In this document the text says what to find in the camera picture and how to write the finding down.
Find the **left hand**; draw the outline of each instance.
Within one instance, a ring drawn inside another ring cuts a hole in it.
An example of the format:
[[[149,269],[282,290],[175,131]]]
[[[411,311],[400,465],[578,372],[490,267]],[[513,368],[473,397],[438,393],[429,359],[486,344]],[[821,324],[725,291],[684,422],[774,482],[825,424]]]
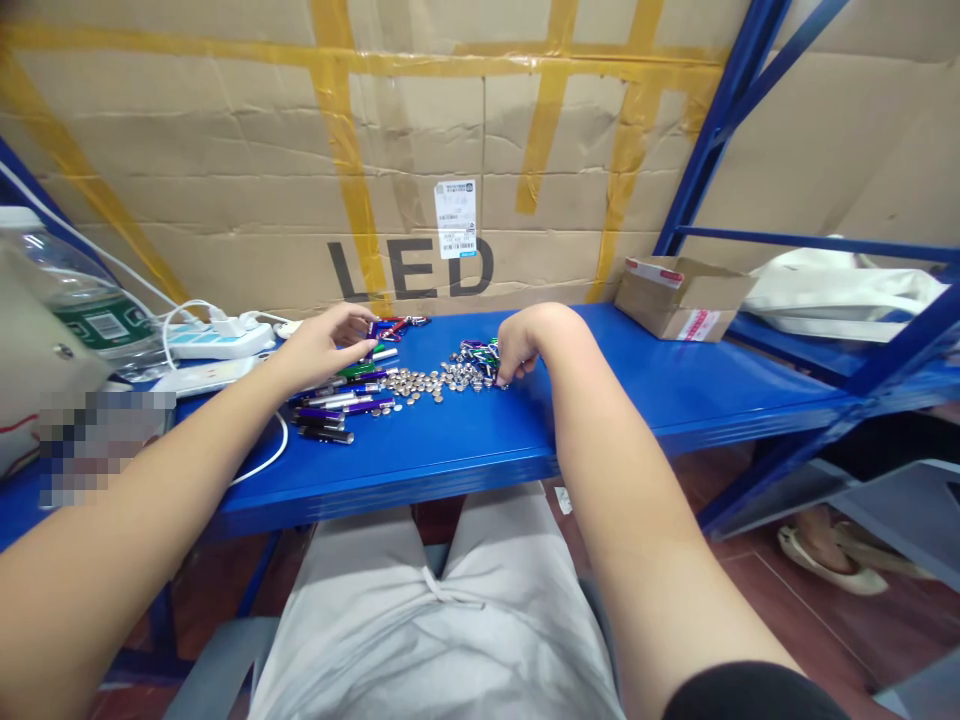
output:
[[[283,347],[267,361],[290,393],[316,385],[352,365],[377,346],[366,340],[376,316],[361,305],[341,303],[304,320]]]

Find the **printed label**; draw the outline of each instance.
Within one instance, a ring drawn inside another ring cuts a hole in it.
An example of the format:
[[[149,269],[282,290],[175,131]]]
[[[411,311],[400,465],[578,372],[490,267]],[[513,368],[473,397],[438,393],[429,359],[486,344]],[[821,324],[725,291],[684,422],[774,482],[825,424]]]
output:
[[[683,285],[683,273],[667,270],[659,265],[638,262],[633,258],[627,258],[625,262],[627,270],[637,277],[653,280],[655,283],[667,285],[674,290]]]
[[[437,229],[440,258],[473,257],[477,254],[477,183],[449,180],[437,183]]]
[[[719,310],[693,310],[690,319],[684,324],[677,340],[687,340],[690,342],[703,342],[707,333],[713,329],[720,319]]]
[[[129,345],[150,337],[154,332],[140,308],[122,295],[58,308],[53,314],[93,350]]]

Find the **black sleeve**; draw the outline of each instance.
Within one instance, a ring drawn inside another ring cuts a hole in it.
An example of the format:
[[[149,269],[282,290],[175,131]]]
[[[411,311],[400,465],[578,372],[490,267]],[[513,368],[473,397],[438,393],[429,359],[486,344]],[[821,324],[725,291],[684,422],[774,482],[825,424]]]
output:
[[[780,665],[737,662],[684,683],[664,720],[849,720],[829,695]]]

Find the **yellow tape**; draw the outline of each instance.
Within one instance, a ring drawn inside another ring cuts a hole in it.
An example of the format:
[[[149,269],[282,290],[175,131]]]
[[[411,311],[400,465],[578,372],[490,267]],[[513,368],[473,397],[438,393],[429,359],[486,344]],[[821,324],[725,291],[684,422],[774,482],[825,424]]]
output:
[[[607,181],[607,216],[600,237],[600,255],[593,286],[587,292],[587,302],[599,302],[617,252],[617,240],[627,205],[633,197],[640,166],[646,157],[647,134],[653,128],[660,110],[660,96],[664,85],[662,77],[649,83],[631,83],[623,98],[617,134],[613,141],[613,163]]]
[[[553,0],[547,23],[546,54],[563,57],[573,43],[573,26],[577,20],[578,0]],[[533,215],[540,199],[543,173],[547,169],[553,139],[557,134],[563,99],[567,94],[570,64],[552,64],[540,75],[537,105],[530,121],[527,149],[517,182],[517,212]]]
[[[355,52],[347,0],[313,0],[313,25],[317,41],[322,45]],[[378,315],[389,317],[393,315],[393,305],[386,293],[387,278],[380,259],[377,223],[353,122],[350,69],[335,56],[321,56],[311,64],[310,77],[327,127],[334,166],[340,175],[340,193],[353,231],[364,288],[370,295],[370,308]]]
[[[347,0],[312,0],[310,6],[317,45],[343,50],[356,49]]]
[[[720,75],[710,68],[701,68],[699,72],[665,69],[650,73],[645,81],[633,82],[627,88],[613,141],[613,160],[607,182],[607,214],[600,237],[597,272],[587,293],[587,302],[599,302],[603,298],[620,230],[646,157],[648,136],[656,123],[664,91],[681,90],[686,94],[681,128],[687,136],[695,137],[703,127]]]
[[[22,50],[115,50],[160,55],[193,55],[306,67],[316,48],[280,43],[236,42],[133,30],[60,27],[36,23],[0,25],[0,37]]]
[[[659,93],[664,89],[687,92],[684,128],[688,134],[697,132],[722,72],[727,52],[690,47],[654,49],[656,26],[663,0],[639,0],[629,40],[623,46],[573,43],[577,0],[554,0],[549,20],[549,36],[544,42],[461,45],[457,47],[454,57],[358,53],[350,26],[347,0],[312,0],[312,7],[314,32],[321,47],[236,42],[88,27],[47,27],[37,24],[4,25],[0,29],[11,46],[31,50],[116,50],[179,54],[252,60],[308,69],[313,78],[317,102],[327,125],[334,162],[341,178],[341,190],[366,289],[374,300],[375,309],[381,313],[389,312],[390,302],[386,295],[387,284],[380,260],[376,223],[353,122],[349,93],[351,73],[393,78],[487,77],[540,72],[537,108],[531,122],[531,137],[517,194],[517,210],[524,213],[536,210],[542,174],[549,159],[569,76],[608,76],[630,83],[614,142],[608,183],[608,212],[597,274],[589,293],[589,299],[593,301],[602,294],[609,276],[626,206],[632,196],[645,153],[644,135],[652,127],[659,106]],[[397,108],[392,107],[391,112],[396,111]],[[89,175],[86,177],[79,177],[83,173],[72,173],[73,177],[85,182],[82,188],[84,194],[94,198],[91,202],[94,202],[101,212],[111,214],[114,218],[111,222],[136,249],[139,242],[137,235],[142,236],[142,231],[120,206],[109,188],[89,169],[89,163],[83,159],[82,164],[77,164],[76,157],[70,158],[70,153],[64,155],[64,150],[54,137],[57,133],[50,130],[49,123],[40,123],[34,119],[31,125],[34,135],[51,155],[57,156],[59,153],[72,159],[74,167],[88,168]],[[75,143],[73,148],[75,154],[82,158]],[[400,155],[396,160],[405,159],[401,156],[407,151],[401,148],[397,152]],[[407,190],[409,188],[395,188],[398,203],[409,195]],[[142,243],[140,245],[138,254],[145,252]]]
[[[413,52],[410,6],[405,2],[387,2],[378,5],[377,9],[384,46]],[[399,171],[390,173],[390,184],[403,230],[410,234],[415,228],[427,227],[427,221],[420,201],[420,188],[414,178],[413,140],[406,102],[396,76],[373,77],[371,81],[377,106],[383,164],[388,169]]]
[[[120,199],[97,176],[70,131],[53,116],[27,73],[8,49],[0,49],[0,95],[21,115],[34,140],[50,154],[63,176],[133,248],[167,295],[175,302],[186,302],[190,296],[183,285]]]
[[[630,24],[627,49],[635,55],[646,55],[653,50],[653,41],[663,12],[663,0],[637,0]]]
[[[523,166],[517,185],[518,213],[533,215],[537,211],[543,173],[547,169],[547,160],[550,158],[553,139],[557,134],[569,77],[569,72],[564,69],[544,72],[540,77],[537,106],[530,121],[527,151],[523,156]]]
[[[343,48],[314,48],[282,43],[238,42],[214,38],[191,38],[164,33],[130,30],[104,30],[88,27],[58,27],[24,24],[0,24],[0,37],[9,46],[22,50],[113,50],[153,55],[187,55],[224,60],[251,60],[271,65],[310,68],[320,60],[345,65],[358,75],[389,77],[490,77],[528,75],[531,72],[565,68],[571,75],[605,75],[626,81],[644,77],[651,68],[681,66],[691,70],[722,70],[724,54],[698,48],[676,48],[677,57],[627,56],[626,51],[605,50],[618,46],[589,46],[592,55],[549,57],[511,54],[497,57],[482,55],[392,55],[358,53]]]

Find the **cardboard backdrop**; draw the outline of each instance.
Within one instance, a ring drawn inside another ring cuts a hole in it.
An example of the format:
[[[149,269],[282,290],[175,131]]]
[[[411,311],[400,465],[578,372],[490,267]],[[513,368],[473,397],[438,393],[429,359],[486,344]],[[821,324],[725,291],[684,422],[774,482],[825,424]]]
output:
[[[34,0],[4,24],[0,135],[178,300],[609,300],[652,250],[747,5]],[[852,0],[741,126],[698,224],[957,244],[958,54],[955,0]],[[441,258],[447,181],[473,188],[474,257]],[[684,254],[744,270],[783,250]]]

